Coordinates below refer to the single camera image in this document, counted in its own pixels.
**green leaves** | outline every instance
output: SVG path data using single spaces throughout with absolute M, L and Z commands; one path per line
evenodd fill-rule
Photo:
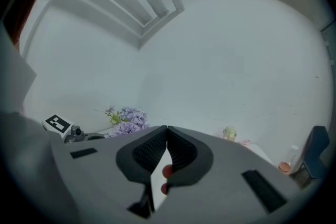
M 110 112 L 105 112 L 105 114 L 107 115 L 107 116 L 109 116 L 109 117 L 111 117 L 111 119 L 110 119 L 110 122 L 111 122 L 111 124 L 113 125 L 113 126 L 116 126 L 116 125 L 118 125 L 118 124 L 120 124 L 120 123 L 123 123 L 123 122 L 128 122 L 128 120 L 122 120 L 121 119 L 121 117 L 120 117 L 120 112 L 119 111 L 117 111 L 116 113 L 114 113 L 114 112 L 112 112 L 112 113 L 110 113 Z

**flower bouquet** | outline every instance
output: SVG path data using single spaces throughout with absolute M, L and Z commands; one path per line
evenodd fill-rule
M 141 109 L 122 108 L 115 111 L 114 106 L 111 106 L 104 113 L 111 118 L 110 122 L 114 126 L 109 136 L 125 135 L 148 128 L 147 114 Z

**small bottle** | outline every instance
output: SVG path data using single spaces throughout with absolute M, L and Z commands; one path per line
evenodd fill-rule
M 293 161 L 298 154 L 299 147 L 295 145 L 291 145 L 286 157 L 282 162 L 279 163 L 279 170 L 284 173 L 289 173 L 293 167 Z
M 232 126 L 228 126 L 223 130 L 223 135 L 222 135 L 223 139 L 234 142 L 236 136 L 237 136 L 236 128 Z

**black slot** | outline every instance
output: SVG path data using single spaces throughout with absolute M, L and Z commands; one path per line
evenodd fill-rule
M 71 156 L 74 159 L 80 158 L 80 157 L 84 157 L 86 155 L 90 155 L 92 153 L 96 153 L 98 151 L 96 151 L 93 147 L 92 148 L 87 148 L 86 150 L 81 150 L 81 151 L 75 151 L 75 152 L 70 152 Z
M 258 171 L 249 170 L 242 173 L 242 176 L 269 213 L 286 203 L 280 193 Z
M 97 135 L 95 135 L 95 136 L 89 137 L 88 141 L 90 141 L 90 140 L 96 140 L 96 139 L 103 139 L 103 138 L 105 138 L 105 137 L 104 136 L 97 136 Z

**blue object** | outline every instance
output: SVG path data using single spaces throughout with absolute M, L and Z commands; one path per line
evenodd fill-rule
M 328 145 L 327 129 L 324 126 L 315 126 L 310 133 L 307 150 L 303 156 L 303 164 L 309 173 L 310 179 L 323 178 L 327 173 L 320 155 Z

